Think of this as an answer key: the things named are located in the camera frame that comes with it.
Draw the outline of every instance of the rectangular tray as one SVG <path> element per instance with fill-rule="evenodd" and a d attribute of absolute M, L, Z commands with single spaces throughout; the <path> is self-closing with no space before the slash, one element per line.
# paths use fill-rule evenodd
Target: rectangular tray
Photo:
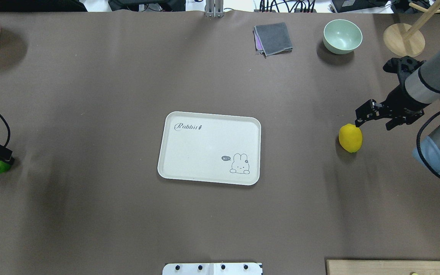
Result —
<path fill-rule="evenodd" d="M 172 112 L 164 124 L 157 172 L 166 179 L 251 186 L 260 174 L 260 122 Z"/>

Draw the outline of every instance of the white bracket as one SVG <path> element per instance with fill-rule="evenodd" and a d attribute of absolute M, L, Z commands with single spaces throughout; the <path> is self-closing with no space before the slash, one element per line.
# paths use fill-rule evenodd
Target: white bracket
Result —
<path fill-rule="evenodd" d="M 223 0 L 206 0 L 206 17 L 223 17 Z"/>
<path fill-rule="evenodd" d="M 166 264 L 162 275 L 262 275 L 262 263 Z"/>

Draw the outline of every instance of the yellow lemon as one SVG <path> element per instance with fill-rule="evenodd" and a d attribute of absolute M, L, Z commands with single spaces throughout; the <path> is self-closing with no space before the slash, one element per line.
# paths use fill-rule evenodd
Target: yellow lemon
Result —
<path fill-rule="evenodd" d="M 346 124 L 339 130 L 339 143 L 349 153 L 355 153 L 363 145 L 363 133 L 354 124 Z"/>

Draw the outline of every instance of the brown table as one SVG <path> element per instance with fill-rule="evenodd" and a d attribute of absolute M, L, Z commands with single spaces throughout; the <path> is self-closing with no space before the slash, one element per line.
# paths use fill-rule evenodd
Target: brown table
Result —
<path fill-rule="evenodd" d="M 0 14 L 0 112 L 17 158 L 0 175 L 0 274 L 160 274 L 165 263 L 257 261 L 265 274 L 322 275 L 326 259 L 440 260 L 440 180 L 411 156 L 440 104 L 391 132 L 383 120 L 365 124 L 356 154 L 336 141 L 355 108 L 398 83 L 382 70 L 393 57 L 384 29 L 417 17 Z M 351 54 L 322 45 L 336 18 L 362 30 Z M 293 52 L 256 55 L 253 26 L 280 21 Z M 421 31 L 427 59 L 440 49 L 440 15 Z M 161 178 L 172 111 L 257 118 L 258 183 Z"/>

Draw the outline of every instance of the mint green bowl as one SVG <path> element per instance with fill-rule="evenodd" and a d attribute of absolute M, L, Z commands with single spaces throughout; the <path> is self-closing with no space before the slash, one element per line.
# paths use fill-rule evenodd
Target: mint green bowl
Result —
<path fill-rule="evenodd" d="M 356 24 L 344 19 L 332 20 L 324 28 L 324 45 L 335 54 L 352 52 L 361 45 L 363 34 Z"/>

